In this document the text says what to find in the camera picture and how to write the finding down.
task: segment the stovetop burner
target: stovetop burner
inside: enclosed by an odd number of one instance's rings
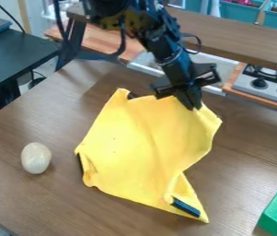
[[[257,65],[246,65],[232,89],[277,101],[277,71]]]
[[[251,81],[250,85],[255,89],[266,89],[268,87],[268,83],[266,82],[264,77],[259,77]]]
[[[267,81],[277,83],[277,71],[258,65],[247,65],[243,71],[244,75],[251,77],[262,77]]]

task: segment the wooden table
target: wooden table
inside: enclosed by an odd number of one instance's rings
[[[45,30],[44,34],[55,41],[62,40],[61,33],[56,26]],[[132,61],[140,52],[144,51],[144,47],[138,40],[127,37],[126,42],[126,51],[119,57],[124,63]],[[118,31],[107,31],[87,24],[81,46],[83,50],[91,52],[114,53],[119,49],[120,44],[121,36]]]
[[[202,51],[239,62],[261,65],[277,70],[277,29],[265,28],[225,18],[215,18],[169,7],[178,19],[181,30],[202,39]],[[83,9],[72,6],[68,16],[85,20]],[[196,48],[192,38],[184,40],[187,48]]]
[[[224,123],[186,175],[211,223],[83,185],[75,147],[115,88],[144,95],[151,80],[106,62],[72,62],[0,111],[0,225],[26,236],[250,235],[277,191],[277,112],[241,100],[204,94]],[[52,150],[42,175],[20,165],[30,142]]]

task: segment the beige ball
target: beige ball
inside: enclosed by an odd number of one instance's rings
[[[32,174],[45,172],[50,165],[51,158],[51,151],[40,143],[30,143],[21,152],[22,167]]]

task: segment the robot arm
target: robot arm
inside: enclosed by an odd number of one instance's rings
[[[201,87],[220,81],[215,64],[195,64],[185,49],[179,24],[159,0],[82,0],[89,22],[104,30],[129,30],[166,74],[151,85],[156,97],[174,95],[188,109],[202,107]]]

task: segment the yellow cloth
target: yellow cloth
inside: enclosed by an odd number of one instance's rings
[[[187,110],[175,97],[127,100],[118,89],[76,148],[86,186],[195,218],[171,205],[172,197],[201,211],[184,171],[206,155],[221,120],[206,106]]]

